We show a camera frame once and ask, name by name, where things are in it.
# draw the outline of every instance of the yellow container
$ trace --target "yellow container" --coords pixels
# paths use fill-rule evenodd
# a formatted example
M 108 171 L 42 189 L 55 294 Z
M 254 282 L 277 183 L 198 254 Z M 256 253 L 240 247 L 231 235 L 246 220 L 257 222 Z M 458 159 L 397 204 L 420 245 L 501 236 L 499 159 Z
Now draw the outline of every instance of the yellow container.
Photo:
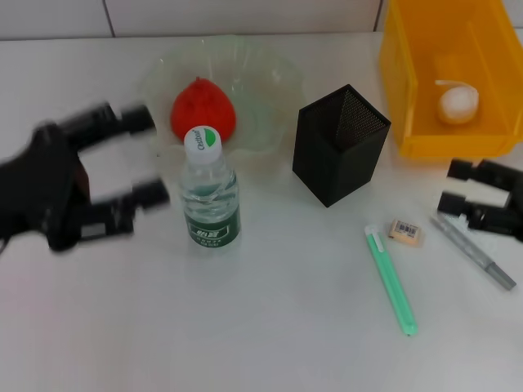
M 401 155 L 495 157 L 523 139 L 523 50 L 501 0 L 390 0 L 380 67 Z M 471 122 L 438 119 L 438 79 L 478 90 Z

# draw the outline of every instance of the white bottle cap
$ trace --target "white bottle cap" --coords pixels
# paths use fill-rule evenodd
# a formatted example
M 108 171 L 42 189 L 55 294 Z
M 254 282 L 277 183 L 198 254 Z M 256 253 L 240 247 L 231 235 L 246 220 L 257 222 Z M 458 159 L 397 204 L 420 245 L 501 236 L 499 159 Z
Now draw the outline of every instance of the white bottle cap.
M 221 157 L 220 134 L 212 127 L 194 127 L 187 132 L 183 144 L 187 160 L 194 165 L 208 165 Z

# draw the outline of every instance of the green pen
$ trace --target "green pen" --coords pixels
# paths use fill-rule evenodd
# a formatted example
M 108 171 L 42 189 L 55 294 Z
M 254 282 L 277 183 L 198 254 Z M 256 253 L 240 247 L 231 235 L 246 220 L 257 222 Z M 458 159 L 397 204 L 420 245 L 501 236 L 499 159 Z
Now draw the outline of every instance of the green pen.
M 407 296 L 403 291 L 401 282 L 396 274 L 396 269 L 392 264 L 378 228 L 375 225 L 365 227 L 365 236 L 367 237 L 370 251 L 376 261 L 376 266 L 382 276 L 383 285 L 387 290 L 392 307 L 396 312 L 401 330 L 407 336 L 416 335 L 416 333 L 418 333 L 418 325 L 416 324 L 416 320 L 414 320 L 409 301 L 407 301 Z

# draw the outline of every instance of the eraser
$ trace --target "eraser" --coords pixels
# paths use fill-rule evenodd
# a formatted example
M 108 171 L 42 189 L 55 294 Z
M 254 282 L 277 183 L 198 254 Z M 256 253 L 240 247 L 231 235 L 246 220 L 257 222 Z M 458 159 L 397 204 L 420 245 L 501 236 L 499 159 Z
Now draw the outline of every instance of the eraser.
M 419 227 L 396 219 L 392 222 L 389 237 L 401 243 L 416 246 L 419 244 L 421 233 L 422 230 Z

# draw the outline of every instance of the wall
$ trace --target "wall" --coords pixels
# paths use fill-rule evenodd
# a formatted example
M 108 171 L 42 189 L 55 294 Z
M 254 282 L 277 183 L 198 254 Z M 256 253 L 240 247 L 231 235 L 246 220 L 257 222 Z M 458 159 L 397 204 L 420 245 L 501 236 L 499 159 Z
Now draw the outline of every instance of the wall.
M 503 1 L 523 28 L 523 0 Z M 1 0 L 0 39 L 372 31 L 386 9 L 387 0 Z

